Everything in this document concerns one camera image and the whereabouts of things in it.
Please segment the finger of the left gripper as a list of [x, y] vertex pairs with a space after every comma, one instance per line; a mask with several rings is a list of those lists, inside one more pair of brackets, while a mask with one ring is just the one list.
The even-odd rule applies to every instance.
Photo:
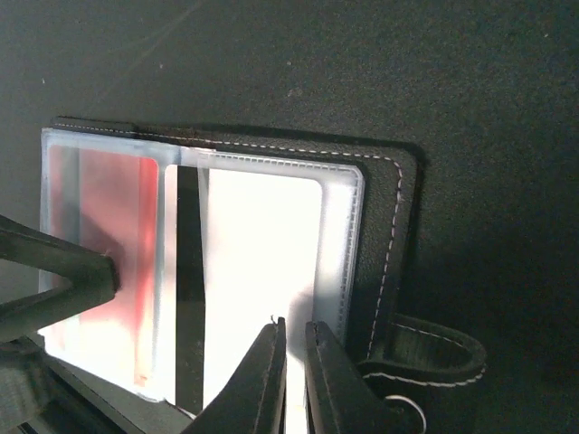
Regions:
[[114, 260], [1, 217], [1, 258], [34, 269], [48, 288], [1, 305], [1, 342], [76, 316], [112, 300], [119, 290]]

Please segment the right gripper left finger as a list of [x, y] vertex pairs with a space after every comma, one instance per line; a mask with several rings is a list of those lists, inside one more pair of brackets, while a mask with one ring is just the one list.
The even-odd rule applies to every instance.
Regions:
[[265, 325], [222, 391], [184, 432], [281, 433], [286, 390], [286, 345], [284, 318]]

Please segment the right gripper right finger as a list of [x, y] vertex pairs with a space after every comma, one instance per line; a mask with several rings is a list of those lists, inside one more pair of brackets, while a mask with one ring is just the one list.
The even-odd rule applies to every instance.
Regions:
[[305, 338], [308, 407], [316, 433], [412, 431], [404, 414], [371, 392], [326, 323], [306, 323]]

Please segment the black leather card holder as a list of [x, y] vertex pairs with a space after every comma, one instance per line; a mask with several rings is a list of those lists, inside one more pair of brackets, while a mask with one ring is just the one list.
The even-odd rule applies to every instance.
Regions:
[[55, 119], [42, 130], [41, 143], [41, 228], [49, 234], [48, 146], [143, 156], [158, 164], [151, 387], [128, 390], [50, 356], [143, 401], [166, 402], [194, 420], [211, 402], [194, 415], [165, 395], [167, 338], [172, 330], [165, 292], [166, 169], [244, 162], [306, 165], [319, 176], [323, 198], [312, 315], [302, 327], [305, 433], [316, 433], [306, 383], [308, 322], [329, 326], [371, 392], [408, 418], [410, 433], [473, 431], [486, 368], [484, 348], [461, 332], [395, 310], [419, 171], [408, 146], [274, 128], [137, 126], [75, 118]]

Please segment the white magnetic stripe card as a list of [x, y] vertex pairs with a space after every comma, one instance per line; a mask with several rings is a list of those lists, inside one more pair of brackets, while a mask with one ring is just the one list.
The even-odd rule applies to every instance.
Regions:
[[323, 189], [306, 165], [165, 172], [165, 395], [191, 414], [223, 389], [261, 328], [284, 318], [285, 431], [308, 431], [302, 327], [312, 315]]

